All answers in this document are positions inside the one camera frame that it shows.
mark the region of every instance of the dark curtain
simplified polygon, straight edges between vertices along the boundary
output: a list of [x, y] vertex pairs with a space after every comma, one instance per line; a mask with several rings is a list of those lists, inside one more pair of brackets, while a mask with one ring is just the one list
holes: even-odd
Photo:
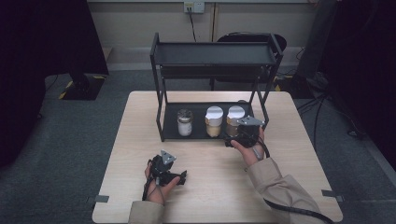
[[85, 0], [5, 0], [0, 6], [0, 165], [32, 131], [50, 75], [108, 75]]

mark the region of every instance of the white lid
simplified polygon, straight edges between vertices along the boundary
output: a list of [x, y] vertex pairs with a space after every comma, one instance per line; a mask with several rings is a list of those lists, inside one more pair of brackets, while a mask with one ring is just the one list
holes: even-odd
[[206, 110], [205, 121], [210, 126], [220, 126], [222, 122], [223, 111], [220, 107], [214, 105]]
[[245, 116], [245, 110], [239, 105], [233, 105], [228, 109], [227, 121], [233, 125], [238, 126], [237, 120]]

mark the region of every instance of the black metal shelf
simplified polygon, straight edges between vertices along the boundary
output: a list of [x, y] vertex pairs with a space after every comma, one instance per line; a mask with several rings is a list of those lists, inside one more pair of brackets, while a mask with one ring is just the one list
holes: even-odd
[[[158, 97], [157, 125], [161, 140], [165, 139], [206, 139], [212, 137], [206, 134], [206, 110], [217, 105], [224, 111], [222, 132], [227, 125], [228, 109], [239, 105], [246, 111], [246, 116], [254, 117], [251, 103], [257, 92], [264, 114], [264, 125], [269, 121], [265, 109], [265, 101], [271, 89], [277, 68], [283, 57], [283, 52], [273, 35], [269, 34], [268, 42], [228, 42], [228, 43], [174, 43], [160, 42], [158, 33], [154, 36], [151, 47], [150, 60], [155, 87]], [[158, 79], [157, 66], [160, 67], [162, 85]], [[258, 80], [269, 73], [265, 94], [259, 89]], [[172, 78], [211, 78], [211, 77], [253, 77], [252, 92], [248, 102], [216, 102], [216, 103], [171, 103], [166, 94], [166, 79]], [[163, 125], [160, 117], [165, 100], [165, 114]], [[191, 135], [185, 137], [178, 134], [177, 111], [189, 109], [194, 115]]]

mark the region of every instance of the beige sleeve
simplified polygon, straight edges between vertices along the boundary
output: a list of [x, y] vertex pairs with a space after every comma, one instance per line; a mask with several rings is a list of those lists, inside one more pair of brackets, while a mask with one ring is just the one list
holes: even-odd
[[[272, 158], [256, 162], [247, 169], [254, 188], [272, 203], [303, 208], [320, 213], [317, 203], [291, 176], [282, 176]], [[279, 223], [323, 223], [321, 220], [304, 215], [273, 209]]]
[[148, 201], [133, 202], [129, 215], [129, 224], [163, 223], [163, 205]]

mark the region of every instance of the black equipment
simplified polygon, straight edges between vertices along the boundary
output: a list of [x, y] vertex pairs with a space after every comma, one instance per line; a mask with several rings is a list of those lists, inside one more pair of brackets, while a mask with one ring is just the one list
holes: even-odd
[[161, 150], [161, 156], [156, 155], [152, 160], [148, 160], [148, 162], [151, 162], [151, 167], [149, 169], [148, 179], [143, 191], [143, 201], [145, 201], [148, 197], [149, 184], [152, 180], [155, 180], [155, 184], [157, 186], [165, 186], [169, 184], [173, 178], [180, 176], [180, 180], [177, 182], [177, 184], [184, 185], [186, 182], [187, 171], [184, 171], [180, 175], [170, 172], [175, 160], [176, 157], [172, 156], [163, 149]]
[[270, 152], [268, 151], [267, 146], [264, 144], [264, 141], [260, 139], [259, 128], [265, 127], [265, 122], [259, 119], [255, 119], [251, 116], [247, 116], [243, 119], [239, 119], [237, 121], [239, 124], [237, 131], [237, 136], [226, 136], [224, 138], [224, 143], [226, 147], [232, 147], [231, 140], [237, 141], [243, 147], [253, 147], [256, 144], [260, 144], [262, 149], [264, 149], [265, 157], [270, 157]]

